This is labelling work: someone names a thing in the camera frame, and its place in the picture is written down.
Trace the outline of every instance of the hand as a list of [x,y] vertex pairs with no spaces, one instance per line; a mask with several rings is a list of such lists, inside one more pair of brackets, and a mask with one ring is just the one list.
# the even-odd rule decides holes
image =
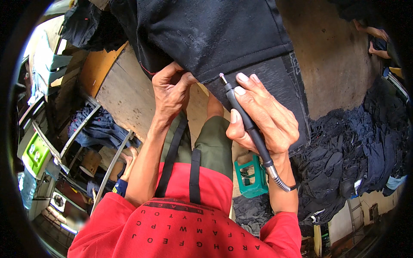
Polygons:
[[[274,163],[288,159],[290,145],[299,138],[298,122],[294,114],[265,89],[255,74],[248,78],[239,73],[236,79],[242,87],[235,88],[235,97],[261,130]],[[258,153],[244,129],[241,115],[235,109],[231,110],[231,124],[226,134],[240,146]]]
[[152,78],[155,117],[172,122],[181,111],[187,89],[197,82],[190,72],[182,74],[182,71],[182,67],[172,62]]

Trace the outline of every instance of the leg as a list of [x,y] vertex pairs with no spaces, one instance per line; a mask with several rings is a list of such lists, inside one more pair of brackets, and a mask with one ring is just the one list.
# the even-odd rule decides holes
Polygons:
[[223,118],[223,106],[212,93],[209,94],[206,113],[206,122],[195,142],[195,148],[201,150],[201,167],[217,171],[233,180],[232,141],[225,133],[229,121]]
[[381,39],[385,40],[386,42],[389,40],[389,36],[387,35],[387,33],[384,30],[377,29],[377,28],[374,28],[374,27],[364,27],[356,19],[353,19],[353,22],[354,22],[354,25],[356,26],[356,29],[358,31],[366,32],[366,33],[372,35],[373,37],[381,38]]
[[[172,121],[171,127],[166,134],[164,149],[162,150],[161,154],[161,162],[165,162],[166,155],[168,154],[169,147],[171,146],[173,135],[175,134],[176,129],[178,128],[179,122],[181,119],[186,119],[186,108],[189,102],[189,87],[185,94],[185,100],[182,105],[182,111],[175,117]],[[191,146],[191,134],[189,132],[188,125],[183,132],[181,142],[179,143],[178,147],[178,155],[176,157],[175,162],[179,163],[191,163],[191,155],[192,155],[192,146]]]
[[126,154],[124,154],[123,152],[121,152],[121,156],[126,160],[126,168],[125,168],[125,172],[123,173],[123,175],[121,176],[121,179],[125,182],[129,181],[129,175],[131,174],[133,165],[135,164],[135,160],[138,157],[138,152],[136,151],[136,148],[133,146],[130,146],[129,149],[132,152],[132,157],[131,156],[127,156]]
[[369,52],[370,54],[375,54],[375,55],[377,55],[377,56],[379,56],[379,57],[381,57],[381,58],[384,58],[384,59],[391,59],[391,57],[389,56],[389,54],[387,53],[387,51],[384,51],[384,50],[375,50],[375,49],[373,48],[373,42],[371,42],[371,41],[370,41],[370,48],[368,49],[368,52]]

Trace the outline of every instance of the red thread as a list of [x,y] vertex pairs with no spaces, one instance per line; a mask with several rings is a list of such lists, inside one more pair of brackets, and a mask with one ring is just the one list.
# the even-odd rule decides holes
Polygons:
[[139,64],[140,64],[140,66],[141,66],[143,69],[145,69],[145,71],[147,71],[150,75],[155,75],[155,74],[156,74],[156,73],[151,73],[150,71],[146,70],[146,68],[143,67],[143,65],[142,65],[141,62],[139,62]]

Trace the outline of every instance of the apron strap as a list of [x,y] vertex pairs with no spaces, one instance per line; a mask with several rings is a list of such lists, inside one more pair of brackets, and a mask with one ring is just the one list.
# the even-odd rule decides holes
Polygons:
[[173,164],[175,163],[176,156],[178,155],[178,147],[181,141],[183,132],[188,124],[188,120],[186,118],[182,118],[179,122],[179,125],[173,135],[171,145],[168,150],[168,154],[165,158],[164,168],[162,169],[161,179],[159,180],[158,187],[155,191],[156,198],[164,198],[166,189],[168,187],[169,179],[171,178]]
[[201,204],[201,193],[199,191],[199,166],[201,162],[201,151],[192,151],[191,172],[189,176],[189,201],[193,204]]

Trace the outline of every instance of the water bottle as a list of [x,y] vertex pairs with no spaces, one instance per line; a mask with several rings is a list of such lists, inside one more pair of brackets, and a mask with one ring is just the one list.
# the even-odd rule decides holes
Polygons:
[[33,202],[34,192],[36,191],[37,182],[36,179],[25,168],[23,173],[19,173],[17,176],[19,182],[19,190],[23,206],[30,210]]

